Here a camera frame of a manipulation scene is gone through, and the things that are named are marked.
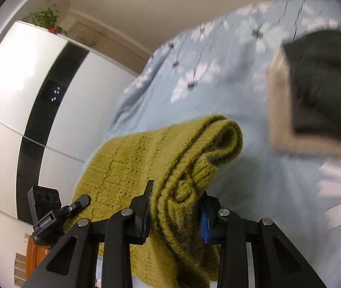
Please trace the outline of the olive green knit sweater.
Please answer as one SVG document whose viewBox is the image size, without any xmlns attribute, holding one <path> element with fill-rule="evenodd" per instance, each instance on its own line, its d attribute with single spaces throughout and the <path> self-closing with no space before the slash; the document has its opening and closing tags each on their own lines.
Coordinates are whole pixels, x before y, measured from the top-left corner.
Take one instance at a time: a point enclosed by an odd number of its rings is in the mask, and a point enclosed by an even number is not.
<svg viewBox="0 0 341 288">
<path fill-rule="evenodd" d="M 126 208 L 153 181 L 150 235 L 131 247 L 133 275 L 151 287 L 209 287 L 219 250 L 201 238 L 199 200 L 242 146 L 239 125 L 219 114 L 112 138 L 90 159 L 73 197 L 88 195 L 81 216 L 98 221 Z"/>
</svg>

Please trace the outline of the brown wooden cabinet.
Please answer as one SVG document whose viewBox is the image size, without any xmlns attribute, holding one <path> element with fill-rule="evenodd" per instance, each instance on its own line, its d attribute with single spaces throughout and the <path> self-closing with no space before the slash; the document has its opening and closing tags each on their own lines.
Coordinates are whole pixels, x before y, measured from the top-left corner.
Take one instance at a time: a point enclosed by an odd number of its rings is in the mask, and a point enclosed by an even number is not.
<svg viewBox="0 0 341 288">
<path fill-rule="evenodd" d="M 36 245 L 31 235 L 25 234 L 24 241 L 27 243 L 26 253 L 16 253 L 14 260 L 13 280 L 16 287 L 23 286 L 51 250 L 50 246 Z"/>
</svg>

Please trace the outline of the white wardrobe with black stripe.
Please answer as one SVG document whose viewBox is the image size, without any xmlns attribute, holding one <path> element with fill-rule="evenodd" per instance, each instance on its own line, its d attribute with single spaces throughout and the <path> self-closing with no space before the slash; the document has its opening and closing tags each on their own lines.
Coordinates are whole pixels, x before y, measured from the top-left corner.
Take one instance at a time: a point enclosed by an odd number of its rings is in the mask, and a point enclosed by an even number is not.
<svg viewBox="0 0 341 288">
<path fill-rule="evenodd" d="M 57 189 L 70 203 L 85 161 L 102 143 L 119 95 L 135 78 L 122 64 L 25 22 L 0 42 L 0 286 L 32 220 L 27 192 Z"/>
</svg>

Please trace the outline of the beige folded garment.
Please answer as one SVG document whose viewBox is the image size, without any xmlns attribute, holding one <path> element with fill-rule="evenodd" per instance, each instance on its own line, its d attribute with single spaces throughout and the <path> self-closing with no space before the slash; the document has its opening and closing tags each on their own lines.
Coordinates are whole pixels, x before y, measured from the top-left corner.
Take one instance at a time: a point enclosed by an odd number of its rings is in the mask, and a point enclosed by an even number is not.
<svg viewBox="0 0 341 288">
<path fill-rule="evenodd" d="M 299 136 L 292 125 L 290 67 L 282 49 L 273 54 L 266 71 L 269 144 L 280 153 L 341 158 L 341 141 L 315 135 Z"/>
</svg>

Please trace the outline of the wooden door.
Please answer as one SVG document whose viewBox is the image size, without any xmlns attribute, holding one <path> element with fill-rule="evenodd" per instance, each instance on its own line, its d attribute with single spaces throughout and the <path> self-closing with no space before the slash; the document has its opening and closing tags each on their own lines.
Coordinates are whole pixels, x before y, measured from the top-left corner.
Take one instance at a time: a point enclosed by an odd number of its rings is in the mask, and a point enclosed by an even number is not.
<svg viewBox="0 0 341 288">
<path fill-rule="evenodd" d="M 70 9 L 60 24 L 71 39 L 104 54 L 137 74 L 143 71 L 151 56 L 150 50 L 131 37 L 85 13 Z"/>
</svg>

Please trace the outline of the potted green plant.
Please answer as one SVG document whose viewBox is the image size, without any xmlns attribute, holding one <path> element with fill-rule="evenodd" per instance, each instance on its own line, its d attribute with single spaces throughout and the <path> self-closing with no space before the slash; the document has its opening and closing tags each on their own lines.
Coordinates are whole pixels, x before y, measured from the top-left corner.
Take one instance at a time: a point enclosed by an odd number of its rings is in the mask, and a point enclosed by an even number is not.
<svg viewBox="0 0 341 288">
<path fill-rule="evenodd" d="M 56 4 L 53 4 L 48 6 L 45 10 L 31 12 L 28 16 L 25 16 L 22 21 L 47 29 L 50 33 L 66 36 L 67 31 L 63 27 L 57 25 L 58 19 L 59 10 L 56 8 Z"/>
</svg>

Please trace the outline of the light blue floral duvet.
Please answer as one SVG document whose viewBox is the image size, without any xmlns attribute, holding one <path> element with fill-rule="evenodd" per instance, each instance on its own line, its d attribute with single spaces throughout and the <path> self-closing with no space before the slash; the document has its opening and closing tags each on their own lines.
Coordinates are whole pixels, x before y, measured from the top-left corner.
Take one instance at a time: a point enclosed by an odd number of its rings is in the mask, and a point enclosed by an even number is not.
<svg viewBox="0 0 341 288">
<path fill-rule="evenodd" d="M 249 220 L 269 217 L 328 287 L 341 287 L 341 159 L 281 155 L 268 140 L 266 70 L 283 42 L 341 30 L 341 3 L 253 3 L 186 30 L 158 48 L 117 104 L 105 139 L 210 114 L 236 121 L 239 158 L 209 194 Z"/>
</svg>

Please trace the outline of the dark grey folded garment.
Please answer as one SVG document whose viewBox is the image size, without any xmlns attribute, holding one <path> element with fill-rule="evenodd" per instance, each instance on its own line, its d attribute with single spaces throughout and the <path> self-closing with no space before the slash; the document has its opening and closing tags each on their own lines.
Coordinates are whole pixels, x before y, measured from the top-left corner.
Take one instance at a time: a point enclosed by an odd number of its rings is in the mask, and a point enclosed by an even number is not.
<svg viewBox="0 0 341 288">
<path fill-rule="evenodd" d="M 290 68 L 294 132 L 341 140 L 341 30 L 319 30 L 282 48 Z"/>
</svg>

